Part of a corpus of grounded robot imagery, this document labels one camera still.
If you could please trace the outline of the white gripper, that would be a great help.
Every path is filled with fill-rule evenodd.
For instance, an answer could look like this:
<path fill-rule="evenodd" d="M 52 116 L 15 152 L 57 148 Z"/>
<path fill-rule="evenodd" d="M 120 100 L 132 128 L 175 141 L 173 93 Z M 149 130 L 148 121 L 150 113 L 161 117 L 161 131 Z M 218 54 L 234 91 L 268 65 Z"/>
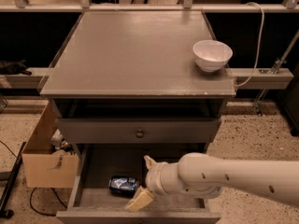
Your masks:
<path fill-rule="evenodd" d="M 143 187 L 137 189 L 134 197 L 125 205 L 125 209 L 130 212 L 137 212 L 148 206 L 154 200 L 153 194 L 166 195 L 181 192 L 176 163 L 156 162 L 149 155 L 144 156 L 144 161 L 148 169 L 146 175 L 148 189 Z"/>

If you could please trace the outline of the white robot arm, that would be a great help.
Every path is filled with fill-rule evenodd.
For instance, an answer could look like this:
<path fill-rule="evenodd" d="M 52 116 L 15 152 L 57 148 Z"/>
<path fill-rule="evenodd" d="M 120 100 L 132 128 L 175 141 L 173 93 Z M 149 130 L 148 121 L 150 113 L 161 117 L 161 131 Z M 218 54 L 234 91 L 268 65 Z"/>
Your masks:
<path fill-rule="evenodd" d="M 144 157 L 146 185 L 139 187 L 125 209 L 139 211 L 157 195 L 181 194 L 213 199 L 222 188 L 238 189 L 256 196 L 299 205 L 298 161 L 224 160 L 203 153 L 189 153 L 174 163 Z"/>

